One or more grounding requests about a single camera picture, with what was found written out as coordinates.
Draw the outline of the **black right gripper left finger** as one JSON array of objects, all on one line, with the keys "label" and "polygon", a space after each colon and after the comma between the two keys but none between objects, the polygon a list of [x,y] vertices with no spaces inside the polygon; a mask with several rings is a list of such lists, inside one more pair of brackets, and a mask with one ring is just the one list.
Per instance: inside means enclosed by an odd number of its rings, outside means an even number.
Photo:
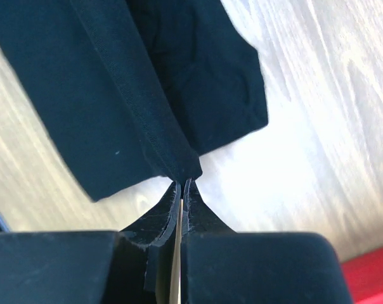
[{"label": "black right gripper left finger", "polygon": [[121,231],[11,232],[0,216],[0,303],[177,303],[181,187]]}]

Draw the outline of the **black t shirt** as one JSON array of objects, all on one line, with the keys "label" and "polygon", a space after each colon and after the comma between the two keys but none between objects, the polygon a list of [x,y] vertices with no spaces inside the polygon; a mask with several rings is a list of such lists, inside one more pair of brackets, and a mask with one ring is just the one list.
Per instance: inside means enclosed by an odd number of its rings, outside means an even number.
[{"label": "black t shirt", "polygon": [[0,1],[0,48],[92,200],[268,124],[257,51],[220,1]]}]

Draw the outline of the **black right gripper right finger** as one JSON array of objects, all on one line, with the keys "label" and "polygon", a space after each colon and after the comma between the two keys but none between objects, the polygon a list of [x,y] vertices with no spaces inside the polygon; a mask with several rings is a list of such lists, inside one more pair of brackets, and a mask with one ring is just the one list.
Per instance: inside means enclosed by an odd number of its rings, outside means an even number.
[{"label": "black right gripper right finger", "polygon": [[183,303],[351,303],[337,254],[313,232],[235,232],[183,189]]}]

